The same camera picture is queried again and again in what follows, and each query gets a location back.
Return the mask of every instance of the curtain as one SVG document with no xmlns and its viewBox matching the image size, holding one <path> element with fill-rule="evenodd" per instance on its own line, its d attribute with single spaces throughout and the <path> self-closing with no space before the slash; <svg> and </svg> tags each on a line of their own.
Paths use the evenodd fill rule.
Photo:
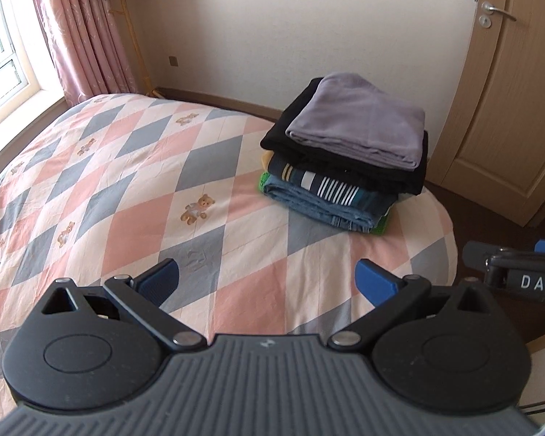
<svg viewBox="0 0 545 436">
<path fill-rule="evenodd" d="M 35 0 L 64 96 L 137 93 L 108 0 Z"/>
</svg>

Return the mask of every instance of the diamond-patterned bedspread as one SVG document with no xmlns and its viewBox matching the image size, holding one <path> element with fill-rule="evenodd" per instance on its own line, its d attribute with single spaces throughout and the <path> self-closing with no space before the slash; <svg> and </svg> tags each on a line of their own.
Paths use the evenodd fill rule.
<svg viewBox="0 0 545 436">
<path fill-rule="evenodd" d="M 455 276 L 446 210 L 397 204 L 383 237 L 305 218 L 257 191 L 268 121 L 141 95 L 68 110 L 0 176 L 0 358 L 57 277 L 98 285 L 173 257 L 163 309 L 192 328 L 327 337 L 371 310 L 352 270 L 369 257 L 435 284 Z M 0 367 L 0 419 L 13 407 Z"/>
</svg>

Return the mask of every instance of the dark floor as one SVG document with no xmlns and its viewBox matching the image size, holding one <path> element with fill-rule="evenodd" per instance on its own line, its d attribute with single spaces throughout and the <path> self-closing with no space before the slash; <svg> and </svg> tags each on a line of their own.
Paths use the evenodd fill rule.
<svg viewBox="0 0 545 436">
<path fill-rule="evenodd" d="M 459 250 L 458 279 L 469 275 L 483 276 L 481 272 L 469 269 L 462 263 L 462 248 L 468 241 L 533 250 L 539 239 L 545 239 L 545 220 L 537 228 L 521 227 L 439 186 L 427 183 L 427 188 L 445 206 L 454 224 Z M 497 295 L 496 298 L 526 342 L 545 334 L 545 304 Z"/>
</svg>

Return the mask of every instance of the black folded garment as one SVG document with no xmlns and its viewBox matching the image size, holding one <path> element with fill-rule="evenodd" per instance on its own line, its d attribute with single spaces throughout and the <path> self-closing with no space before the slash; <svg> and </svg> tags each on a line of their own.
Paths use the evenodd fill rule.
<svg viewBox="0 0 545 436">
<path fill-rule="evenodd" d="M 278 121 L 260 141 L 260 146 L 263 149 L 278 152 L 297 169 L 310 170 L 316 174 L 351 183 L 372 192 L 419 195 L 426 177 L 427 132 L 424 132 L 422 159 L 414 171 L 372 166 L 324 149 L 297 144 L 285 134 L 289 124 L 311 101 L 321 80 L 322 78 L 311 80 L 308 87 L 282 112 Z"/>
</svg>

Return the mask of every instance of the ridged gray surface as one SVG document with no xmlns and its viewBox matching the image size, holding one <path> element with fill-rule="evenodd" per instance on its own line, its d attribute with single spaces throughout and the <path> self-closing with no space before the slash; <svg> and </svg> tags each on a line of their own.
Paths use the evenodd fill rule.
<svg viewBox="0 0 545 436">
<path fill-rule="evenodd" d="M 529 436 L 516 409 L 447 417 L 398 400 L 358 355 L 316 336 L 219 336 L 172 358 L 126 405 L 82 416 L 20 407 L 0 436 L 379 435 Z"/>
</svg>

